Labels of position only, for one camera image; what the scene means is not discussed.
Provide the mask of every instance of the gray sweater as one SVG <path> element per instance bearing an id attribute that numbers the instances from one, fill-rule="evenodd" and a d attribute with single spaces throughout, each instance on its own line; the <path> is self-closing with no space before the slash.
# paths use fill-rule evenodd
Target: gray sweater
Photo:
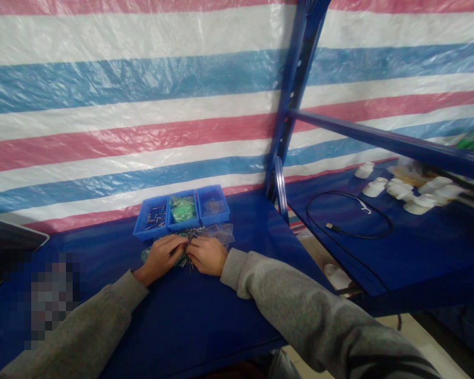
<path id="1" fill-rule="evenodd" d="M 285 263 L 231 249 L 221 282 L 237 296 L 254 299 L 316 371 L 325 367 L 335 378 L 350 379 L 440 377 L 398 331 Z M 38 349 L 22 352 L 5 366 L 0 378 L 97 378 L 148 293 L 126 272 L 76 308 Z M 291 364 L 281 365 L 281 356 L 269 377 L 299 377 Z"/>

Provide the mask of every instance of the finger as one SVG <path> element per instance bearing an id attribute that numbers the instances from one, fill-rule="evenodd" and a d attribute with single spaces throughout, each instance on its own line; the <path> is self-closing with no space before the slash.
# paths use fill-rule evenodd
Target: finger
<path id="1" fill-rule="evenodd" d="M 197 257 L 194 256 L 193 254 L 188 254 L 188 256 L 190 257 L 190 260 L 191 260 L 191 262 L 193 262 L 193 265 L 196 267 L 196 269 L 199 270 L 199 272 L 202 272 L 204 270 L 202 262 L 200 262 L 197 259 Z"/>
<path id="2" fill-rule="evenodd" d="M 194 240 L 191 240 L 191 244 L 198 246 L 198 247 L 203 247 L 203 245 L 209 241 L 209 239 L 205 239 L 206 237 L 197 237 Z"/>
<path id="3" fill-rule="evenodd" d="M 177 262 L 179 257 L 183 254 L 185 247 L 185 244 L 180 244 L 178 247 L 176 247 L 171 254 L 170 260 L 172 260 L 174 263 Z"/>
<path id="4" fill-rule="evenodd" d="M 187 238 L 176 236 L 172 241 L 169 241 L 164 246 L 162 246 L 162 250 L 170 254 L 170 252 L 174 250 L 178 245 L 187 243 L 187 242 L 188 242 Z"/>
<path id="5" fill-rule="evenodd" d="M 202 252 L 202 249 L 193 245 L 190 245 L 186 248 L 186 253 L 194 255 L 198 260 L 200 260 L 201 252 Z"/>
<path id="6" fill-rule="evenodd" d="M 176 237 L 179 237 L 179 236 L 176 234 L 170 234 L 168 236 L 162 237 L 158 241 L 156 241 L 156 247 L 163 246 L 169 243 L 170 241 L 172 241 Z"/>

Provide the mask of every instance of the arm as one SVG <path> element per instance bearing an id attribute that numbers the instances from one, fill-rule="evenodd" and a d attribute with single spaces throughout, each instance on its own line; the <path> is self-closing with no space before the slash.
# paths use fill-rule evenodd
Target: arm
<path id="1" fill-rule="evenodd" d="M 239 297 L 253 298 L 314 370 L 326 367 L 336 378 L 352 379 L 440 377 L 398 331 L 382 326 L 295 268 L 255 252 L 232 249 L 226 256 L 217 241 L 195 244 L 199 248 L 189 247 L 187 252 L 199 271 L 221 275 L 221 282 Z M 217 263 L 212 264 L 216 255 Z"/>
<path id="2" fill-rule="evenodd" d="M 156 241 L 141 268 L 77 307 L 38 349 L 23 351 L 5 366 L 0 378 L 97 378 L 128 329 L 132 311 L 149 293 L 146 287 L 175 264 L 186 242 L 176 235 Z"/>

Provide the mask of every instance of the blue workbench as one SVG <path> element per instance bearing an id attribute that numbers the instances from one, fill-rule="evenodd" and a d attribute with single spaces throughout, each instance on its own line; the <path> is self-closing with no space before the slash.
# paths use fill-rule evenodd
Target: blue workbench
<path id="1" fill-rule="evenodd" d="M 361 195 L 374 178 L 392 178 L 386 167 L 395 164 L 376 165 L 368 179 L 356 178 L 355 170 L 351 169 L 287 184 L 288 205 L 362 288 L 364 294 L 353 300 L 373 316 L 474 303 L 474 210 L 454 202 L 416 216 L 403 209 L 404 202 L 387 193 L 376 198 Z M 393 221 L 394 232 L 377 240 L 342 235 L 325 228 L 375 271 L 389 292 L 368 269 L 308 219 L 305 209 L 309 200 L 315 194 L 332 190 L 359 195 Z M 318 197 L 309 211 L 320 226 L 331 223 L 348 233 L 377 235 L 387 230 L 380 215 L 375 212 L 368 215 L 356 200 L 339 195 Z"/>
<path id="2" fill-rule="evenodd" d="M 263 191 L 227 199 L 236 239 L 231 247 L 287 262 L 333 290 Z M 11 275 L 0 287 L 0 369 L 29 336 L 24 322 L 29 325 L 32 273 L 50 271 L 51 262 L 73 263 L 74 288 L 85 301 L 141 265 L 145 245 L 132 236 L 134 224 L 129 218 L 53 235 Z M 253 301 L 239 299 L 217 277 L 173 268 L 133 313 L 102 377 L 193 377 L 285 344 Z"/>

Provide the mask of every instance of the human hand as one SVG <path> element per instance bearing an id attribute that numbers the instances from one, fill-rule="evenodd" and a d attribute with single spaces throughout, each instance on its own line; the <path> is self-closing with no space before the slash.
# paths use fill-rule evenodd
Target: human hand
<path id="1" fill-rule="evenodd" d="M 146 263 L 134 271 L 133 275 L 146 287 L 167 273 L 183 254 L 184 245 L 189 241 L 185 237 L 171 234 L 163 237 L 151 246 Z"/>
<path id="2" fill-rule="evenodd" d="M 214 276 L 221 276 L 228 255 L 226 248 L 216 238 L 208 237 L 191 240 L 186 253 L 202 274 Z"/>

